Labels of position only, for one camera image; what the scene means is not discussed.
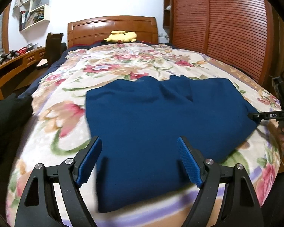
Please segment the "red-brown louvered wardrobe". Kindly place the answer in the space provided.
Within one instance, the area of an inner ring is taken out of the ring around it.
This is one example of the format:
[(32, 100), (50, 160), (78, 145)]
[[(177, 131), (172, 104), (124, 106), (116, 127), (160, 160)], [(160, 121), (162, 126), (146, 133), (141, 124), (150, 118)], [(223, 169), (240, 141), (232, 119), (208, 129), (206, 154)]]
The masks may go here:
[(266, 89), (284, 71), (284, 22), (268, 0), (164, 0), (170, 43), (241, 70)]

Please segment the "red basket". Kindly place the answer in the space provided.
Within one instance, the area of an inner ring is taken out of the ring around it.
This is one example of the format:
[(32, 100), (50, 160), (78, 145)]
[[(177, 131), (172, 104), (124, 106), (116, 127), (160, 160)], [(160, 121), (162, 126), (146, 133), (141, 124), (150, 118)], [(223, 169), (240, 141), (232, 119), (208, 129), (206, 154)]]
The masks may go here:
[(17, 53), (19, 54), (19, 55), (23, 55), (23, 54), (25, 54), (27, 52), (27, 48), (26, 47), (23, 47), (23, 48), (21, 48), (21, 49), (19, 49), (18, 51), (17, 51)]

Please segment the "wooden bed headboard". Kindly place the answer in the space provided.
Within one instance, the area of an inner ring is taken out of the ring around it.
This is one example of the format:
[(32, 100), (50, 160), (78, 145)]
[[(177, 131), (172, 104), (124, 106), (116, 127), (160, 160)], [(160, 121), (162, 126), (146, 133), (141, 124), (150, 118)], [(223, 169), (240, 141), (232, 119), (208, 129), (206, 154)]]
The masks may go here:
[(91, 45), (107, 38), (112, 31), (132, 31), (137, 40), (158, 43), (155, 17), (115, 15), (68, 23), (68, 47)]

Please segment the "black tripod gadget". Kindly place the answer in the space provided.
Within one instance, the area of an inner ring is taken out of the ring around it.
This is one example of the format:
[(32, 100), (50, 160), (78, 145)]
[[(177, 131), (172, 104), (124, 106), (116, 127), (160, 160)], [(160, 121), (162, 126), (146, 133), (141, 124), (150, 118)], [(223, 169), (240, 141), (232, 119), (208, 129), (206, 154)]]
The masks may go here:
[(6, 61), (10, 61), (11, 59), (18, 57), (19, 53), (16, 50), (12, 50), (9, 53), (1, 54), (0, 56), (0, 64), (3, 64)]

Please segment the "wooden desk cabinet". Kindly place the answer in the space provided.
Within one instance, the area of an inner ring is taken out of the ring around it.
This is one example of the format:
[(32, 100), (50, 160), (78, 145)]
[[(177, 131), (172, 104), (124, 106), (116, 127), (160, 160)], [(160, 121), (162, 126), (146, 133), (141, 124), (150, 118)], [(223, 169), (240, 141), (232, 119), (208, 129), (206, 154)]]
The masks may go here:
[(5, 86), (8, 82), (25, 79), (27, 75), (34, 72), (42, 59), (45, 59), (45, 47), (39, 47), (3, 63), (0, 66), (0, 100), (7, 97), (18, 86), (18, 84), (12, 84), (8, 88)]

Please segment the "navy blue bed sheet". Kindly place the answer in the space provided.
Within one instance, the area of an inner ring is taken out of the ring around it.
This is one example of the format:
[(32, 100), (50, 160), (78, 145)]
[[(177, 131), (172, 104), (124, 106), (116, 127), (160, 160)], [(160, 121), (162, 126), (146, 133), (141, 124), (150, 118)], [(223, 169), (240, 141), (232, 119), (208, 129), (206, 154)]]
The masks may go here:
[(91, 49), (91, 48), (94, 48), (100, 45), (102, 45), (101, 40), (91, 45), (79, 44), (79, 45), (75, 45), (73, 47), (66, 49), (66, 51), (62, 53), (60, 59), (57, 60), (55, 63), (53, 63), (52, 66), (50, 66), (50, 68), (48, 68), (48, 70), (45, 73), (43, 73), (43, 75), (38, 77), (23, 93), (18, 95), (18, 98), (24, 98), (27, 95), (32, 95), (37, 90), (39, 83), (46, 75), (56, 71), (62, 64), (66, 62), (66, 56), (68, 55), (69, 52), (78, 50), (78, 49)]

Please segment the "black folded garment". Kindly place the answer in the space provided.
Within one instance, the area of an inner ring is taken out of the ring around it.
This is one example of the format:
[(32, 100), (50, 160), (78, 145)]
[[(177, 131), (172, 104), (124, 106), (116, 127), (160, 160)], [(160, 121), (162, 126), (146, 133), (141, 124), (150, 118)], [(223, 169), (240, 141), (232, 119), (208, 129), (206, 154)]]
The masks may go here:
[(32, 116), (32, 96), (0, 100), (0, 182), (9, 177), (25, 124)]

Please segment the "white wall shelf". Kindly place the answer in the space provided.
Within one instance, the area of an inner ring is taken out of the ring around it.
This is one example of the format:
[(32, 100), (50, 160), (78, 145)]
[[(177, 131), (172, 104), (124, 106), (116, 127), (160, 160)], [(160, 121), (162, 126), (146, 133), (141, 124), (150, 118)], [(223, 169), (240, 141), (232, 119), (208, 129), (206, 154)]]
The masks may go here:
[(13, 10), (18, 18), (20, 32), (50, 22), (50, 0), (15, 0)]

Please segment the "dark wooden chair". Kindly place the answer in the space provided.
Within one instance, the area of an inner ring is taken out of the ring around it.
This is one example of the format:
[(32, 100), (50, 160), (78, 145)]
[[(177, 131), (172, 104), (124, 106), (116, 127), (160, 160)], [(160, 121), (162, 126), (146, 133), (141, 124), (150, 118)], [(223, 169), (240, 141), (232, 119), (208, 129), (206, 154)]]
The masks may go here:
[(47, 62), (37, 69), (50, 67), (58, 61), (62, 53), (66, 50), (66, 44), (62, 42), (63, 33), (49, 33), (45, 42), (45, 59)]

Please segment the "yellow Pikachu plush toy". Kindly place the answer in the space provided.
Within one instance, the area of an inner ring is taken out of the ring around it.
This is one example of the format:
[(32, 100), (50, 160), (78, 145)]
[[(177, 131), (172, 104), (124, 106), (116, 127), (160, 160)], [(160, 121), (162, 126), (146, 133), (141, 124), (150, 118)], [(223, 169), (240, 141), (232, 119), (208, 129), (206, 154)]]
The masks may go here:
[(102, 40), (102, 43), (133, 43), (136, 41), (137, 34), (129, 31), (112, 31), (111, 34)]

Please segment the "navy blue suit jacket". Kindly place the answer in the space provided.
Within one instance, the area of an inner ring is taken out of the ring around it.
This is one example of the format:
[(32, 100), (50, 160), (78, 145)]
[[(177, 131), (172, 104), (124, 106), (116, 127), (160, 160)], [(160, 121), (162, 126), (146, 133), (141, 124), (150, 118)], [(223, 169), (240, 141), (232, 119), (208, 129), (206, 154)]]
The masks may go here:
[(171, 76), (118, 79), (86, 94), (86, 119), (102, 140), (96, 163), (98, 210), (179, 190), (189, 182), (177, 149), (186, 137), (206, 158), (222, 162), (257, 128), (256, 112), (228, 79)]

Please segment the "floral bed blanket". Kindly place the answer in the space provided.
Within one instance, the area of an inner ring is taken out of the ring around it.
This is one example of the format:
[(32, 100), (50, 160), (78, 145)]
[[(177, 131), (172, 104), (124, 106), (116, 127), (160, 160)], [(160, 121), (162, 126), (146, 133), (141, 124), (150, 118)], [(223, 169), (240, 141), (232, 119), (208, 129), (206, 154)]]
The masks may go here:
[[(191, 80), (229, 79), (243, 98), (259, 112), (280, 110), (279, 100), (235, 68), (207, 55), (175, 49), (167, 44), (108, 44), (71, 47), (52, 65), (50, 73), (37, 80), (32, 93), (33, 116), (25, 128), (11, 172), (6, 196), (6, 219), (15, 225), (21, 194), (33, 166), (60, 164), (85, 148), (91, 137), (85, 118), (85, 96), (90, 89), (117, 79), (135, 81), (143, 76), (168, 80), (184, 75)], [(223, 162), (241, 162), (255, 187), (260, 205), (264, 203), (277, 176), (281, 160), (273, 131), (275, 121), (263, 121), (242, 145)], [(97, 213), (96, 173), (80, 189), (89, 211), (100, 226), (181, 226), (198, 188), (188, 185), (159, 198), (123, 207), (111, 213)]]

